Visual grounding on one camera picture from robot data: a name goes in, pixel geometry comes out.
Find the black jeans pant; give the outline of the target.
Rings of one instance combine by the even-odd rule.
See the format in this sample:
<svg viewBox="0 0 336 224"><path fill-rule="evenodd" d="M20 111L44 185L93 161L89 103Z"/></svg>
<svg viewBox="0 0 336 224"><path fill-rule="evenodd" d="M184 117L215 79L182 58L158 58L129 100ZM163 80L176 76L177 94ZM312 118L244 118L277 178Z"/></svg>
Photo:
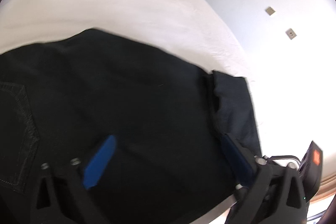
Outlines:
<svg viewBox="0 0 336 224"><path fill-rule="evenodd" d="M1 54L1 223L29 223L41 165L116 152L89 196L110 223L190 223L232 194L221 145L261 155L247 83L99 30Z"/></svg>

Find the white bed mattress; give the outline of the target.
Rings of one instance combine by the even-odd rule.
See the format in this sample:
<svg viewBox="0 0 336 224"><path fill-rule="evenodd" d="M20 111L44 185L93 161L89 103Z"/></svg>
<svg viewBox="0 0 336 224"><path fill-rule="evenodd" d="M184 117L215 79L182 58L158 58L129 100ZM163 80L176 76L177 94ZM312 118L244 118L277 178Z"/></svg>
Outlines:
<svg viewBox="0 0 336 224"><path fill-rule="evenodd" d="M1 54L86 30L158 48L207 73L243 77L238 40L205 0L2 0ZM60 210L79 219L62 171L52 168Z"/></svg>

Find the lower wall socket plate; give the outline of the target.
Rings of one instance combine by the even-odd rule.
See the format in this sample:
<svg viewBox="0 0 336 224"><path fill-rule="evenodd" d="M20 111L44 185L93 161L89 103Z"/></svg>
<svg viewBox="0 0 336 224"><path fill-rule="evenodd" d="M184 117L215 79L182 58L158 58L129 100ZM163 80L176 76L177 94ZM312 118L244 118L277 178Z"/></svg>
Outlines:
<svg viewBox="0 0 336 224"><path fill-rule="evenodd" d="M291 40L297 36L297 34L291 28L288 29L285 33L288 36L288 38L290 38Z"/></svg>

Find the upper wall switch plate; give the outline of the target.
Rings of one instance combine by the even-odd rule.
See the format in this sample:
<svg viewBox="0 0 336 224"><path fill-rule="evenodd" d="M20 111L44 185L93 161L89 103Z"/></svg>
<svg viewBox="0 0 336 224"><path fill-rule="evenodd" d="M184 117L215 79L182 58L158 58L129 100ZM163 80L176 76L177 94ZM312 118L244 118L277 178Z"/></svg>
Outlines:
<svg viewBox="0 0 336 224"><path fill-rule="evenodd" d="M275 13L275 10L272 7L267 7L265 11L268 15L272 15Z"/></svg>

